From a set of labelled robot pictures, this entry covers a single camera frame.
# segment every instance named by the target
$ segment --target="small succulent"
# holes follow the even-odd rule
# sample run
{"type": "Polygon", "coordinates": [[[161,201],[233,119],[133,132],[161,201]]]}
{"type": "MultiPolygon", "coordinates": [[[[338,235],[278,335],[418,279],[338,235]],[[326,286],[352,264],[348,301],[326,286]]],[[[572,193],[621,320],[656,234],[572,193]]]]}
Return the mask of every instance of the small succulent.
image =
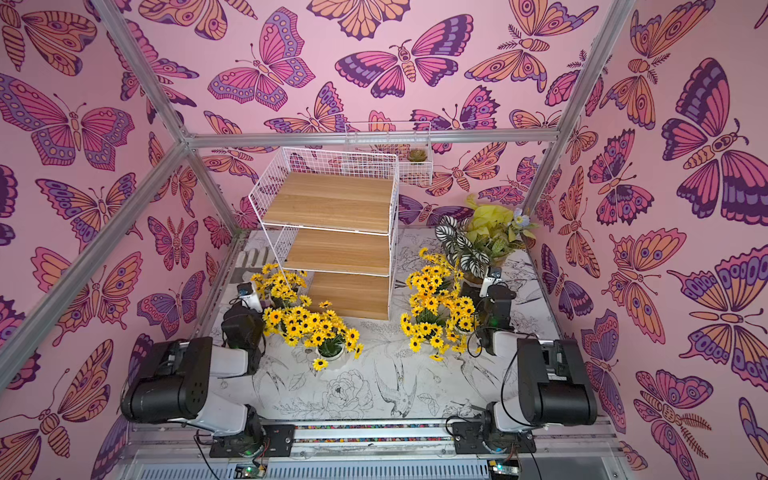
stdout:
{"type": "Polygon", "coordinates": [[[408,152],[408,161],[414,164],[420,164],[427,159],[426,150],[415,149],[408,152]]]}

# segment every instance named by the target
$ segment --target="pink butterfly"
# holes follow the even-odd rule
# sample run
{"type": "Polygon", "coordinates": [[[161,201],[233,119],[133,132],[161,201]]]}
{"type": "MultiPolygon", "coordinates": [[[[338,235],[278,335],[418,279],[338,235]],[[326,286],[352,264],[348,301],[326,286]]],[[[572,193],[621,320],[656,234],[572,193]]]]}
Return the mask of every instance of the pink butterfly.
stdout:
{"type": "MultiPolygon", "coordinates": [[[[458,111],[458,104],[455,104],[456,113],[451,120],[436,114],[429,110],[414,110],[411,112],[411,121],[417,122],[414,130],[491,130],[496,128],[496,120],[493,115],[496,113],[498,104],[491,98],[491,91],[485,87],[477,87],[473,90],[461,111],[458,111]]],[[[432,150],[436,154],[444,154],[451,150],[453,144],[432,144],[432,150]]]]}
{"type": "Polygon", "coordinates": [[[453,186],[453,179],[456,179],[456,183],[469,192],[469,180],[467,177],[476,178],[477,180],[489,180],[498,174],[499,166],[496,164],[500,156],[504,153],[504,149],[507,147],[507,142],[495,142],[488,144],[475,154],[467,164],[459,170],[458,166],[462,164],[462,155],[458,159],[458,165],[451,168],[450,174],[442,172],[435,172],[432,174],[432,185],[427,188],[427,194],[433,197],[440,197],[447,194],[453,186]]]}
{"type": "Polygon", "coordinates": [[[637,215],[647,212],[654,202],[654,196],[648,190],[635,185],[620,185],[619,183],[630,178],[621,178],[622,169],[632,151],[634,142],[634,130],[624,130],[620,137],[608,139],[605,152],[598,155],[589,167],[589,183],[602,184],[598,195],[608,195],[598,205],[598,221],[603,225],[612,225],[621,219],[627,225],[631,225],[637,215]]]}
{"type": "Polygon", "coordinates": [[[210,253],[205,253],[205,271],[208,273],[208,285],[213,285],[216,276],[219,274],[221,263],[214,260],[210,253]]]}
{"type": "MultiPolygon", "coordinates": [[[[191,98],[168,86],[174,83],[167,77],[197,78],[200,75],[196,71],[191,71],[189,68],[179,65],[175,61],[168,60],[167,58],[160,58],[160,54],[157,53],[157,50],[154,49],[149,40],[147,40],[147,37],[144,36],[144,33],[141,31],[141,27],[139,27],[137,23],[130,20],[126,20],[126,23],[128,23],[128,30],[131,31],[131,34],[134,36],[134,40],[136,40],[136,42],[139,44],[141,53],[144,54],[144,58],[147,60],[150,67],[152,68],[152,71],[157,76],[157,81],[160,82],[166,97],[168,97],[168,100],[171,103],[196,107],[197,104],[191,98]]],[[[123,52],[120,51],[111,36],[109,36],[109,41],[112,42],[114,51],[118,54],[120,63],[123,65],[123,69],[125,70],[123,72],[123,84],[120,92],[120,99],[122,101],[127,101],[129,98],[134,96],[136,90],[139,90],[139,95],[143,97],[144,88],[141,87],[141,84],[139,83],[138,78],[136,78],[136,74],[131,68],[131,65],[127,62],[123,56],[123,52]]],[[[157,110],[155,110],[154,106],[149,101],[149,98],[147,98],[147,119],[149,120],[149,123],[154,121],[156,114],[157,110]]]]}
{"type": "Polygon", "coordinates": [[[210,232],[210,244],[215,248],[221,248],[222,245],[229,245],[232,241],[232,233],[220,219],[205,217],[203,225],[210,232]]]}
{"type": "MultiPolygon", "coordinates": [[[[35,249],[31,260],[35,265],[33,275],[44,292],[48,292],[71,265],[69,260],[43,247],[35,249]]],[[[141,253],[131,253],[110,271],[102,283],[101,278],[107,271],[104,265],[101,278],[96,282],[89,280],[58,319],[56,324],[61,328],[61,335],[54,339],[53,346],[57,346],[67,332],[87,326],[96,316],[102,323],[120,323],[123,330],[127,329],[122,318],[131,305],[128,296],[139,280],[141,263],[141,253]]]]}
{"type": "Polygon", "coordinates": [[[6,74],[0,74],[0,92],[3,120],[32,132],[44,165],[72,165],[76,152],[85,150],[92,167],[114,171],[114,148],[125,145],[134,129],[131,116],[117,108],[95,108],[78,120],[77,111],[65,114],[42,92],[6,74]]]}
{"type": "Polygon", "coordinates": [[[283,82],[301,88],[315,78],[299,58],[304,40],[296,29],[297,20],[292,11],[278,8],[261,28],[259,53],[263,64],[256,60],[250,44],[255,68],[222,71],[208,84],[208,91],[218,100],[231,98],[241,104],[256,100],[278,111],[288,101],[288,94],[280,87],[283,82]]]}
{"type": "MultiPolygon", "coordinates": [[[[541,115],[541,120],[539,120],[536,115],[525,110],[513,110],[509,113],[509,121],[514,128],[556,128],[560,121],[561,112],[562,110],[558,110],[549,117],[545,117],[544,114],[537,111],[536,114],[541,115]]],[[[527,141],[516,141],[515,143],[525,145],[527,141]]]]}
{"type": "Polygon", "coordinates": [[[450,55],[458,57],[464,51],[472,32],[471,15],[456,15],[432,26],[416,40],[411,51],[406,49],[404,41],[397,48],[397,55],[386,51],[359,51],[348,55],[336,63],[336,71],[353,84],[366,88],[377,78],[371,87],[374,98],[386,95],[402,97],[406,94],[406,81],[416,81],[418,70],[430,87],[436,87],[440,79],[453,75],[458,70],[458,63],[449,58],[430,55],[450,55]]]}
{"type": "MultiPolygon", "coordinates": [[[[160,141],[155,136],[154,132],[149,132],[149,161],[152,167],[156,167],[160,163],[160,160],[165,156],[163,148],[160,145],[160,141]]],[[[175,172],[165,181],[160,191],[158,191],[153,200],[150,202],[156,202],[165,197],[170,187],[170,192],[174,196],[179,193],[181,204],[184,209],[190,214],[190,217],[194,218],[194,212],[192,211],[192,199],[194,198],[194,188],[197,185],[197,176],[192,171],[192,168],[185,167],[184,165],[176,169],[175,172]]]]}
{"type": "Polygon", "coordinates": [[[165,255],[163,263],[169,272],[174,269],[174,264],[179,264],[179,261],[181,261],[181,268],[187,268],[190,264],[190,253],[194,250],[197,220],[190,223],[186,229],[184,229],[184,218],[181,219],[178,228],[174,228],[174,223],[170,217],[168,217],[166,224],[168,228],[164,227],[155,217],[147,218],[149,231],[154,235],[154,249],[158,254],[165,255]]]}
{"type": "Polygon", "coordinates": [[[534,162],[536,156],[523,157],[518,164],[517,174],[512,180],[507,176],[509,185],[486,188],[481,191],[479,198],[488,198],[491,202],[501,202],[504,205],[518,205],[525,201],[525,194],[531,188],[533,179],[538,170],[538,164],[534,162]]]}

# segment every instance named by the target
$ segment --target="potted plant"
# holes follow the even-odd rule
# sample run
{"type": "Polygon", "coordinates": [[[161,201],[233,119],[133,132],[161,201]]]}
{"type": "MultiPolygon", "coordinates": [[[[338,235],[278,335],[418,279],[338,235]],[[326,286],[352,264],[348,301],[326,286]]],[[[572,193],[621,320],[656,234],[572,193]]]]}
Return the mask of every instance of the potted plant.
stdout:
{"type": "Polygon", "coordinates": [[[313,362],[320,371],[338,360],[344,351],[354,352],[360,357],[363,344],[359,343],[359,332],[350,329],[333,310],[331,302],[320,302],[312,308],[312,299],[299,295],[300,287],[306,288],[306,272],[300,270],[281,271],[276,263],[265,265],[262,273],[251,277],[254,289],[265,296],[272,306],[264,310],[266,336],[280,335],[289,346],[315,348],[317,358],[313,362]]]}

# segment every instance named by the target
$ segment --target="butterfly wallpaper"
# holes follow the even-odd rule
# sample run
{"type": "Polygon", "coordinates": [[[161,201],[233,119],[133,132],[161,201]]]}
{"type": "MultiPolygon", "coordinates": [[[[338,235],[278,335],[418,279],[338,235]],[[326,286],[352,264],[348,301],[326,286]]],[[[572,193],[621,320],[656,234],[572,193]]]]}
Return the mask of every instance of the butterfly wallpaper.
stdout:
{"type": "Polygon", "coordinates": [[[534,208],[531,256],[635,478],[768,474],[764,7],[638,2],[534,208]]]}

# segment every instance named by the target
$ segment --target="butterfly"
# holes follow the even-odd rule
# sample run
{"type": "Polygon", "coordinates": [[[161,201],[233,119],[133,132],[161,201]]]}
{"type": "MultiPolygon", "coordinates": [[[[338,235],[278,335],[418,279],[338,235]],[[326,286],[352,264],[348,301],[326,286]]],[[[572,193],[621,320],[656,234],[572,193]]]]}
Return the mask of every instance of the butterfly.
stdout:
{"type": "Polygon", "coordinates": [[[677,228],[669,231],[662,228],[640,235],[637,242],[632,236],[623,237],[618,242],[613,234],[608,238],[614,243],[614,263],[618,271],[611,275],[608,288],[601,293],[610,292],[618,306],[626,306],[627,313],[642,333],[654,342],[664,344],[666,339],[659,312],[641,285],[645,284],[644,278],[660,277],[645,272],[669,260],[683,246],[686,234],[678,232],[677,228]]]}
{"type": "Polygon", "coordinates": [[[399,197],[398,205],[397,217],[405,225],[410,225],[416,220],[419,222],[426,220],[428,227],[434,227],[440,223],[440,219],[445,215],[454,217],[456,220],[464,220],[465,218],[470,218],[475,212],[469,207],[460,207],[458,205],[435,208],[436,205],[426,204],[424,207],[421,202],[402,194],[399,197]]]}
{"type": "MultiPolygon", "coordinates": [[[[259,228],[259,215],[256,215],[256,211],[253,209],[253,205],[250,204],[248,197],[240,198],[239,210],[235,208],[234,205],[232,206],[232,209],[234,210],[235,223],[237,223],[238,227],[244,230],[259,228]]],[[[264,215],[265,213],[265,210],[259,209],[260,215],[264,215]]]]}
{"type": "Polygon", "coordinates": [[[190,223],[186,229],[184,228],[184,218],[181,219],[178,229],[174,227],[174,222],[170,217],[166,220],[166,224],[168,228],[157,221],[155,217],[147,217],[149,231],[154,235],[154,249],[158,254],[164,255],[163,263],[169,272],[174,269],[174,264],[179,264],[179,261],[181,261],[181,268],[187,268],[190,264],[190,253],[194,251],[197,220],[190,223]]]}
{"type": "Polygon", "coordinates": [[[509,185],[486,188],[480,192],[478,198],[488,198],[491,202],[501,202],[504,205],[519,205],[523,203],[525,195],[528,189],[531,188],[533,179],[536,176],[536,170],[538,170],[538,164],[534,162],[535,158],[536,156],[523,157],[518,164],[515,179],[512,180],[507,176],[509,185]]]}
{"type": "Polygon", "coordinates": [[[600,405],[611,417],[616,431],[627,433],[624,404],[616,388],[616,382],[611,377],[612,365],[608,363],[614,358],[616,348],[619,346],[619,320],[616,313],[606,309],[605,314],[594,321],[593,329],[583,329],[581,346],[584,347],[587,355],[592,357],[592,360],[584,362],[584,366],[587,368],[592,389],[598,393],[600,405]]]}
{"type": "Polygon", "coordinates": [[[558,310],[565,313],[569,320],[574,319],[574,314],[583,316],[592,311],[592,298],[576,282],[566,280],[568,274],[558,266],[554,253],[546,243],[541,245],[541,266],[545,270],[541,279],[547,287],[547,293],[551,295],[554,292],[555,296],[560,296],[558,310]]]}
{"type": "Polygon", "coordinates": [[[705,58],[690,74],[675,110],[696,122],[706,134],[685,120],[667,120],[661,128],[661,136],[667,140],[662,158],[671,161],[690,155],[684,169],[703,165],[680,184],[677,196],[693,204],[691,212],[697,217],[705,218],[717,207],[720,169],[715,155],[723,152],[720,214],[749,225],[768,225],[768,165],[747,152],[726,150],[739,138],[749,144],[746,137],[739,135],[736,118],[736,131],[721,136],[728,122],[729,105],[730,88],[723,67],[714,58],[705,58]]]}
{"type": "Polygon", "coordinates": [[[310,114],[310,110],[307,108],[306,115],[298,113],[305,118],[273,118],[265,121],[264,124],[281,134],[358,131],[356,128],[346,125],[347,120],[343,110],[344,105],[341,103],[341,98],[336,94],[333,83],[329,81],[317,93],[314,116],[310,114]]]}
{"type": "Polygon", "coordinates": [[[656,126],[654,96],[643,74],[656,84],[656,72],[651,67],[657,67],[670,55],[661,53],[695,27],[714,6],[715,0],[684,3],[675,7],[664,21],[661,21],[661,15],[656,15],[645,25],[639,25],[640,14],[635,10],[629,30],[630,41],[634,50],[650,63],[642,58],[630,60],[627,66],[632,73],[639,75],[625,78],[608,89],[600,108],[613,100],[619,110],[627,108],[627,117],[632,123],[653,130],[656,126]]]}
{"type": "Polygon", "coordinates": [[[213,285],[214,280],[219,274],[221,263],[214,260],[214,258],[208,253],[205,253],[205,271],[208,274],[208,285],[213,285]]]}
{"type": "MultiPolygon", "coordinates": [[[[246,0],[224,0],[245,16],[258,20],[253,9],[246,0]]],[[[221,40],[227,33],[227,16],[221,8],[220,0],[191,0],[178,2],[176,0],[143,0],[139,4],[139,14],[153,22],[189,27],[194,22],[197,25],[194,32],[207,40],[221,40]],[[208,8],[203,13],[205,4],[208,8]]]]}
{"type": "MultiPolygon", "coordinates": [[[[130,386],[134,382],[138,376],[141,361],[147,358],[153,345],[152,338],[146,333],[142,333],[136,338],[134,348],[131,350],[131,357],[128,360],[128,377],[125,379],[125,386],[130,386]]],[[[128,420],[123,415],[119,415],[101,443],[91,471],[91,480],[103,480],[118,464],[120,455],[127,444],[128,420]]]]}
{"type": "Polygon", "coordinates": [[[436,87],[441,78],[457,72],[458,63],[431,55],[458,57],[464,51],[472,29],[471,15],[456,15],[433,25],[416,40],[411,51],[405,47],[410,40],[390,47],[397,48],[397,55],[386,51],[359,51],[339,60],[336,71],[362,88],[367,88],[378,78],[371,87],[374,98],[402,97],[406,94],[405,78],[416,81],[416,71],[427,85],[436,87]]]}
{"type": "Polygon", "coordinates": [[[668,453],[686,480],[698,480],[694,460],[690,457],[683,438],[697,455],[709,458],[686,426],[712,430],[707,420],[695,413],[677,414],[674,409],[692,409],[712,395],[714,388],[707,380],[697,376],[678,379],[664,370],[656,371],[656,379],[648,372],[637,372],[637,382],[645,388],[640,394],[645,402],[634,400],[634,408],[643,420],[650,423],[650,434],[657,444],[668,453]],[[683,438],[671,424],[680,427],[683,438]]]}
{"type": "MultiPolygon", "coordinates": [[[[156,167],[165,156],[163,147],[160,145],[160,141],[155,136],[154,132],[149,132],[149,161],[152,167],[156,167]]],[[[171,194],[176,196],[179,193],[179,200],[184,206],[184,209],[190,214],[190,217],[194,218],[194,212],[192,211],[192,199],[194,198],[194,188],[197,185],[197,175],[194,174],[191,167],[185,167],[184,165],[177,168],[165,181],[160,190],[154,195],[154,198],[150,202],[156,202],[165,197],[170,187],[171,194]]]]}
{"type": "MultiPolygon", "coordinates": [[[[168,101],[175,104],[196,107],[197,104],[191,98],[168,86],[174,84],[173,81],[168,77],[197,78],[200,76],[200,74],[198,74],[196,71],[190,70],[187,67],[184,67],[183,65],[179,65],[173,60],[160,58],[160,54],[157,53],[157,50],[154,49],[147,37],[144,36],[144,33],[142,32],[138,23],[132,22],[130,20],[126,20],[126,23],[128,25],[128,30],[134,37],[134,40],[139,44],[139,49],[141,50],[141,53],[144,54],[144,59],[147,60],[150,68],[155,73],[157,81],[160,82],[160,86],[163,89],[165,96],[168,97],[168,101]]],[[[129,100],[134,96],[136,90],[139,90],[139,95],[143,97],[144,88],[139,83],[139,80],[136,77],[131,64],[129,64],[125,59],[123,52],[120,51],[118,44],[114,42],[114,39],[111,37],[111,35],[107,33],[107,36],[109,37],[109,41],[112,42],[114,52],[118,54],[120,63],[125,70],[123,72],[123,83],[120,90],[120,99],[122,101],[129,100]]],[[[150,102],[149,98],[147,98],[147,119],[149,120],[150,124],[154,122],[155,115],[157,115],[157,110],[155,109],[154,105],[152,105],[152,102],[150,102]]]]}
{"type": "Polygon", "coordinates": [[[37,428],[13,433],[0,438],[0,465],[6,478],[29,478],[35,470],[40,457],[42,436],[47,436],[48,446],[53,453],[60,457],[69,458],[70,439],[67,429],[61,420],[80,423],[87,422],[99,415],[107,406],[110,395],[110,386],[106,384],[109,373],[109,363],[112,360],[114,345],[111,339],[106,339],[97,346],[93,353],[85,360],[78,373],[72,379],[64,398],[58,405],[56,413],[51,411],[51,404],[40,412],[39,415],[14,415],[9,417],[24,417],[40,422],[37,428]]]}
{"type": "Polygon", "coordinates": [[[462,164],[462,155],[458,159],[458,165],[451,168],[451,173],[435,172],[432,174],[432,185],[427,188],[427,194],[433,197],[440,197],[447,194],[453,186],[453,179],[456,179],[456,183],[464,190],[469,192],[469,180],[465,177],[475,178],[477,180],[489,180],[498,174],[499,166],[496,164],[498,159],[504,153],[504,149],[507,147],[507,142],[494,142],[488,144],[475,154],[467,164],[459,170],[459,165],[462,164]]]}
{"type": "MultiPolygon", "coordinates": [[[[739,417],[741,418],[741,426],[744,429],[744,433],[746,433],[746,437],[750,440],[757,454],[768,465],[768,432],[757,425],[755,411],[752,410],[749,400],[744,397],[739,399],[739,417]]],[[[762,473],[756,474],[756,477],[758,480],[768,478],[762,473]]]]}
{"type": "Polygon", "coordinates": [[[77,111],[65,114],[42,92],[6,74],[0,74],[0,112],[9,124],[32,132],[44,165],[71,165],[85,149],[92,167],[114,171],[114,148],[125,145],[134,129],[131,116],[117,108],[95,108],[78,120],[77,111]]]}
{"type": "MultiPolygon", "coordinates": [[[[16,211],[18,182],[13,170],[6,165],[0,165],[0,218],[9,218],[16,211]]],[[[13,227],[0,223],[0,247],[11,244],[16,238],[13,227]]]]}
{"type": "Polygon", "coordinates": [[[205,225],[210,232],[210,244],[213,245],[214,248],[221,248],[222,245],[229,245],[232,241],[232,233],[218,217],[205,217],[203,219],[203,225],[205,225]]]}
{"type": "Polygon", "coordinates": [[[306,9],[318,17],[341,18],[341,31],[358,40],[373,38],[381,22],[397,20],[411,9],[411,0],[312,0],[306,9]]]}
{"type": "Polygon", "coordinates": [[[554,228],[554,215],[552,214],[552,206],[549,204],[549,202],[554,200],[552,192],[558,185],[560,176],[562,176],[562,174],[563,170],[560,168],[560,165],[558,165],[558,167],[555,168],[552,171],[552,174],[549,176],[547,185],[544,187],[544,192],[541,194],[541,197],[539,197],[539,200],[536,203],[536,207],[534,208],[536,217],[538,217],[538,219],[541,220],[544,225],[549,227],[549,231],[552,231],[554,228]]]}
{"type": "MultiPolygon", "coordinates": [[[[458,120],[456,120],[456,114],[451,117],[451,120],[448,120],[429,110],[414,110],[411,112],[411,121],[417,122],[413,128],[416,131],[458,130],[461,128],[491,130],[496,128],[496,120],[492,117],[496,113],[497,107],[498,103],[491,98],[491,91],[485,87],[477,87],[464,102],[464,106],[458,113],[458,120]]],[[[455,108],[458,112],[458,104],[455,104],[455,108]]],[[[450,151],[452,146],[453,144],[447,143],[432,144],[432,151],[436,154],[444,154],[450,151]]]]}
{"type": "MultiPolygon", "coordinates": [[[[768,362],[768,347],[747,329],[737,325],[754,325],[745,318],[763,314],[762,308],[753,315],[741,316],[738,312],[746,309],[765,287],[768,280],[763,272],[766,269],[768,245],[723,260],[715,267],[715,273],[701,271],[683,275],[667,270],[667,273],[680,281],[683,295],[718,312],[692,312],[691,316],[710,322],[725,322],[705,326],[691,333],[688,336],[690,350],[680,355],[680,358],[701,355],[706,360],[724,365],[730,359],[733,373],[768,391],[768,376],[764,368],[768,362]]],[[[766,332],[762,326],[755,326],[766,332]]]]}
{"type": "Polygon", "coordinates": [[[637,215],[648,211],[654,202],[654,196],[648,190],[635,185],[620,185],[623,180],[635,178],[622,178],[621,173],[624,164],[632,152],[634,143],[634,130],[624,130],[620,137],[611,137],[605,145],[604,153],[598,155],[589,167],[589,183],[602,184],[598,195],[608,192],[597,209],[598,221],[603,225],[612,225],[621,219],[627,225],[631,225],[637,215]]]}
{"type": "MultiPolygon", "coordinates": [[[[32,274],[38,281],[38,288],[44,292],[48,292],[71,265],[69,260],[44,247],[35,249],[35,256],[31,261],[35,265],[32,274]]],[[[142,261],[141,253],[131,253],[110,271],[102,283],[101,279],[107,271],[107,266],[104,265],[99,280],[89,280],[56,322],[56,325],[61,327],[61,335],[54,339],[53,346],[58,346],[67,332],[87,326],[95,316],[102,323],[120,323],[123,330],[127,329],[122,318],[128,305],[131,305],[128,296],[139,280],[142,261]]]]}
{"type": "Polygon", "coordinates": [[[624,456],[627,457],[629,468],[633,470],[645,470],[648,468],[648,462],[645,461],[645,458],[643,458],[642,455],[637,453],[637,450],[632,448],[632,445],[626,442],[619,442],[619,449],[624,453],[624,456]]]}
{"type": "MultiPolygon", "coordinates": [[[[541,120],[535,115],[528,113],[525,110],[513,110],[509,113],[509,121],[514,128],[556,128],[560,121],[560,113],[562,110],[558,110],[549,117],[545,117],[540,111],[536,113],[541,115],[541,120]]],[[[518,145],[525,145],[527,141],[516,141],[518,145]]]]}
{"type": "Polygon", "coordinates": [[[85,50],[96,38],[96,24],[71,12],[45,11],[20,15],[15,10],[16,4],[20,2],[10,0],[0,7],[0,18],[6,24],[2,28],[5,53],[16,71],[22,71],[26,56],[24,36],[19,31],[24,25],[29,40],[43,60],[70,77],[80,73],[83,61],[75,53],[85,50]]]}
{"type": "Polygon", "coordinates": [[[174,292],[175,297],[155,293],[141,299],[136,314],[149,320],[150,325],[160,325],[165,339],[170,339],[179,330],[180,320],[189,323],[197,318],[197,299],[203,294],[204,283],[205,273],[195,272],[183,289],[174,292]]]}
{"type": "MultiPolygon", "coordinates": [[[[581,206],[581,193],[584,191],[584,169],[579,167],[574,173],[574,177],[571,180],[571,186],[568,187],[568,191],[564,192],[560,196],[560,215],[570,223],[565,224],[559,231],[558,235],[568,235],[568,243],[565,245],[565,260],[571,266],[580,266],[585,272],[592,275],[594,278],[600,278],[600,265],[598,265],[598,259],[594,255],[592,248],[589,246],[589,242],[581,235],[579,230],[583,230],[587,233],[589,231],[584,228],[584,224],[581,219],[578,218],[579,207],[581,206]]],[[[584,209],[587,207],[587,199],[584,199],[584,209]]]]}
{"type": "Polygon", "coordinates": [[[571,165],[576,164],[581,158],[581,152],[585,152],[598,143],[598,134],[593,131],[582,132],[581,129],[588,128],[587,126],[581,126],[581,118],[579,118],[576,127],[571,132],[571,136],[568,138],[568,146],[565,148],[565,153],[571,153],[571,165]]]}
{"type": "MultiPolygon", "coordinates": [[[[582,26],[598,11],[598,7],[594,6],[584,10],[581,15],[573,16],[568,14],[568,9],[560,2],[551,6],[547,3],[547,0],[536,3],[528,0],[509,1],[518,25],[528,37],[548,37],[568,33],[582,26]]],[[[507,76],[512,81],[531,78],[537,81],[536,87],[539,93],[543,92],[547,87],[547,69],[538,58],[525,50],[547,51],[549,44],[539,38],[522,38],[514,25],[509,25],[508,30],[516,41],[501,44],[498,49],[505,50],[516,46],[521,48],[482,61],[470,68],[464,76],[482,81],[500,81],[507,76]]]]}
{"type": "Polygon", "coordinates": [[[256,60],[253,44],[250,44],[255,68],[237,67],[222,71],[210,81],[208,91],[217,100],[231,98],[240,104],[256,100],[278,111],[288,101],[288,94],[280,85],[301,88],[315,78],[304,60],[299,58],[304,40],[296,29],[297,23],[295,13],[284,7],[278,8],[261,28],[261,61],[256,60]]]}
{"type": "MultiPolygon", "coordinates": [[[[40,191],[48,197],[48,202],[56,210],[58,216],[65,220],[72,219],[72,231],[75,238],[80,240],[80,251],[93,241],[101,231],[101,228],[123,206],[123,203],[136,191],[136,175],[125,174],[118,178],[104,197],[104,188],[99,194],[92,188],[93,196],[86,194],[71,185],[57,180],[38,178],[35,183],[40,191]]],[[[136,223],[126,233],[135,233],[141,237],[141,232],[136,229],[136,223]]]]}

